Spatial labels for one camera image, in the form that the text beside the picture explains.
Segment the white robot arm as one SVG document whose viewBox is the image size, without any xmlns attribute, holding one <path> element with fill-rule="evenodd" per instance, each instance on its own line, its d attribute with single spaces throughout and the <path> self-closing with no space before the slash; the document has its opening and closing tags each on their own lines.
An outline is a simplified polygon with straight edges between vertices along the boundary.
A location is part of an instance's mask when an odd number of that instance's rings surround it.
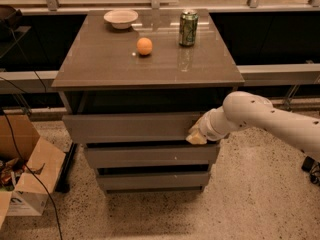
<svg viewBox="0 0 320 240">
<path fill-rule="evenodd" d="M 319 119 L 276 109 L 267 98 L 242 91 L 232 92 L 221 107 L 202 115 L 189 129 L 186 140 L 204 145 L 249 127 L 263 129 L 320 161 Z"/>
</svg>

